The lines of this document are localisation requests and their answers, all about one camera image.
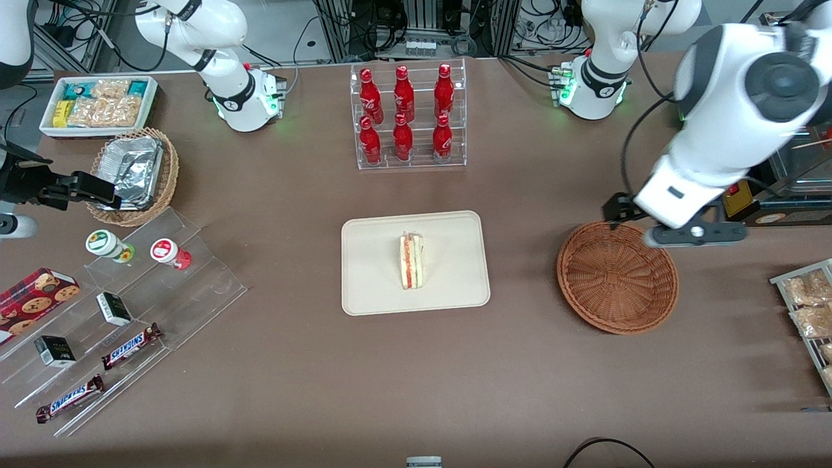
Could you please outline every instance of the empty wicker basket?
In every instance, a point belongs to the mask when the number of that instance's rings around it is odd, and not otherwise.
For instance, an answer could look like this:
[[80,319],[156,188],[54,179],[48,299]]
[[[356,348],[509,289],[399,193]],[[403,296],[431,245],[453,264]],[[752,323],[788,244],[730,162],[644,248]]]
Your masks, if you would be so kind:
[[[108,212],[87,203],[87,208],[89,208],[92,215],[100,222],[116,224],[121,227],[141,226],[159,216],[171,204],[173,192],[176,190],[176,178],[179,176],[179,157],[176,155],[176,148],[173,147],[171,141],[167,139],[164,133],[159,132],[155,128],[142,128],[137,132],[119,135],[116,139],[137,137],[154,137],[165,144],[165,152],[162,155],[159,181],[156,183],[153,205],[143,212]],[[93,174],[98,171],[98,165],[102,161],[103,152],[104,148],[98,152],[98,157],[92,163]]]
[[605,222],[581,225],[557,255],[557,281],[569,305],[594,326],[619,335],[649,331],[673,311],[679,277],[663,249],[644,245],[644,231]]

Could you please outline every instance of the brown tabletop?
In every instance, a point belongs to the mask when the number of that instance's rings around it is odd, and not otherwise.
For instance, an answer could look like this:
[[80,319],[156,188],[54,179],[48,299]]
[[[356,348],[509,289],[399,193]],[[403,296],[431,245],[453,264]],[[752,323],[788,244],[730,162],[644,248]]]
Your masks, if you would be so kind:
[[[649,54],[660,87],[678,59]],[[250,291],[72,437],[53,438],[0,390],[0,466],[395,467],[441,455],[448,468],[551,467],[594,436],[657,466],[830,466],[832,415],[797,412],[826,403],[823,386],[767,281],[832,256],[830,229],[758,228],[736,246],[672,250],[681,294],[669,320],[639,336],[597,331],[563,300],[554,259],[622,188],[622,140],[656,96],[634,67],[621,106],[586,122],[497,60],[467,64],[461,172],[359,173],[348,66],[304,68],[285,118],[253,133],[215,115],[196,74],[158,75],[153,125],[181,158],[173,206]],[[634,179],[674,121],[671,106],[645,121]],[[101,145],[44,137],[40,153],[71,171]],[[483,220],[486,306],[341,310],[346,221],[455,210]],[[0,286],[91,260],[82,239],[104,226],[84,206],[20,212],[40,231],[0,243]],[[638,463],[605,446],[573,466]]]

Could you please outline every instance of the black box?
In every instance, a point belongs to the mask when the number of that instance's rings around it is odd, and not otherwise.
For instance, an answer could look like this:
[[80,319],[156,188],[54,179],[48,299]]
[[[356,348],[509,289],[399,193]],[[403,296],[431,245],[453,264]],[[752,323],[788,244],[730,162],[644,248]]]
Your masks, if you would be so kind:
[[75,362],[69,343],[60,336],[39,336],[35,340],[35,347],[43,364],[47,366],[69,367]]
[[132,320],[130,312],[127,311],[127,307],[119,296],[104,291],[96,296],[96,300],[98,301],[98,308],[104,314],[104,320],[116,326],[130,324],[130,320]]

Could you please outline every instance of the red bottle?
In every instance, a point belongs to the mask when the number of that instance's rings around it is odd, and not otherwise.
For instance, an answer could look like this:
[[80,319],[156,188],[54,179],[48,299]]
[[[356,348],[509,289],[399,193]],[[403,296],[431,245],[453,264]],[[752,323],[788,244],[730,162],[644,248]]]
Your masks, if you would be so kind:
[[364,108],[364,113],[373,119],[373,123],[379,125],[384,122],[379,87],[375,86],[373,73],[369,68],[362,68],[359,76],[361,77],[361,107]]
[[448,162],[451,158],[451,128],[448,127],[448,114],[442,114],[436,120],[433,130],[433,160],[439,164]]
[[410,161],[414,149],[414,133],[410,130],[404,112],[396,114],[396,128],[393,130],[393,139],[396,141],[396,157],[402,162]]
[[408,78],[408,68],[404,65],[396,67],[396,88],[393,90],[396,98],[396,112],[403,112],[408,122],[416,118],[416,102],[414,101],[414,85]]
[[442,112],[451,115],[453,110],[453,82],[451,82],[451,66],[447,63],[439,65],[439,79],[433,89],[433,99],[436,102],[433,109],[436,118],[439,118]]
[[370,166],[378,166],[381,164],[381,140],[379,133],[373,128],[373,121],[367,116],[361,116],[359,123],[361,125],[361,133],[359,133],[359,140],[361,141],[361,149],[364,150],[364,157],[367,159],[367,164]]

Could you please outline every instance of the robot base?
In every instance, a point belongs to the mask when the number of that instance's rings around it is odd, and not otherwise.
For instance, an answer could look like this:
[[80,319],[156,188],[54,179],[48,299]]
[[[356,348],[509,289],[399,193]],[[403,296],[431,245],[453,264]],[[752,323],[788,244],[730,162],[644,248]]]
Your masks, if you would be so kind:
[[255,91],[239,111],[223,109],[214,100],[220,117],[237,132],[253,132],[270,121],[283,117],[286,80],[257,69],[251,69],[249,73],[255,79]]
[[622,84],[617,97],[598,97],[581,77],[581,67],[586,60],[586,57],[576,57],[571,62],[562,63],[559,68],[548,74],[549,84],[553,86],[552,104],[555,107],[565,107],[580,118],[603,119],[621,103],[626,82]]

